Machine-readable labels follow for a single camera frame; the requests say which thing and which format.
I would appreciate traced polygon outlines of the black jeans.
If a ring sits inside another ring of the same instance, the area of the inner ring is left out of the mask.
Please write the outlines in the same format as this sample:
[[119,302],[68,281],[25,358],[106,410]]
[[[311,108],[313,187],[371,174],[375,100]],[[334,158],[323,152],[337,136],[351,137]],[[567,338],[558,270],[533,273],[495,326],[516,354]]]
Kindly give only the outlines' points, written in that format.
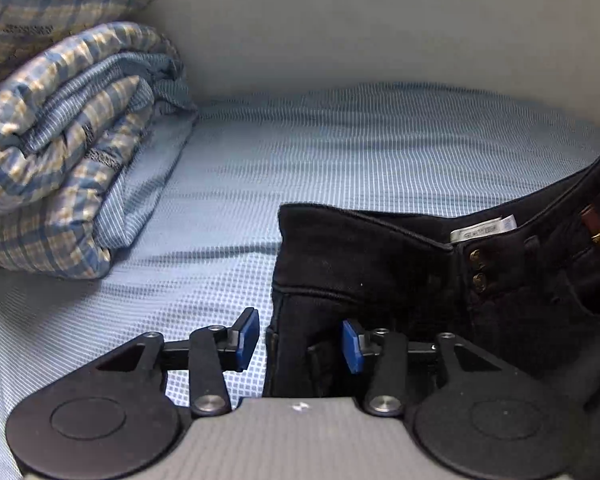
[[591,441],[571,474],[600,479],[600,157],[460,218],[287,204],[278,225],[266,396],[348,396],[349,318],[450,332],[577,402]]

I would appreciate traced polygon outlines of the blue checkered bed sheet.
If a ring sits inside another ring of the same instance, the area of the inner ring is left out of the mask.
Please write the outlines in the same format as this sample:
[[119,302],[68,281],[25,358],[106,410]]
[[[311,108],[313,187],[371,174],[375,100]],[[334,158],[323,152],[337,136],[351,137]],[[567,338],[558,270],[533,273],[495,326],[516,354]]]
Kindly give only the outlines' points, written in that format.
[[132,337],[272,313],[284,203],[460,217],[545,188],[600,154],[562,110],[432,84],[362,84],[204,104],[135,244],[96,281],[0,269],[0,479],[16,403]]

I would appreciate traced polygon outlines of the folded plaid quilt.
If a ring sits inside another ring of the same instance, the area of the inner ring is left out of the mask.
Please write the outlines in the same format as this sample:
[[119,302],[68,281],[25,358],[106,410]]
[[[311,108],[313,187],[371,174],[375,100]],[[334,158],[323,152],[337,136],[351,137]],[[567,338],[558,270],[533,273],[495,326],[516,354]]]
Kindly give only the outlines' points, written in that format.
[[140,234],[193,133],[165,36],[114,22],[0,84],[0,267],[94,280]]

